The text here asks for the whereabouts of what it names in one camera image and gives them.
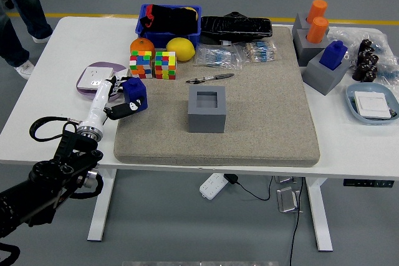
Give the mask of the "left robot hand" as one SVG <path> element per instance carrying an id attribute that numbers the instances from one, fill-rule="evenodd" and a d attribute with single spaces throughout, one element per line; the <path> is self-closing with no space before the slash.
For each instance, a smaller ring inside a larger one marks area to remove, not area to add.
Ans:
<path id="1" fill-rule="evenodd" d="M 127 92 L 127 102 L 115 105 L 114 107 L 107 107 L 109 98 L 119 91 L 124 92 L 124 88 L 128 87 L 129 83 L 137 87 L 138 92 L 132 97 Z M 139 78 L 114 75 L 111 78 L 101 81 L 91 104 L 89 115 L 80 123 L 77 130 L 102 131 L 106 118 L 119 120 L 134 113 L 138 113 L 145 109 L 146 105 L 147 90 Z"/>

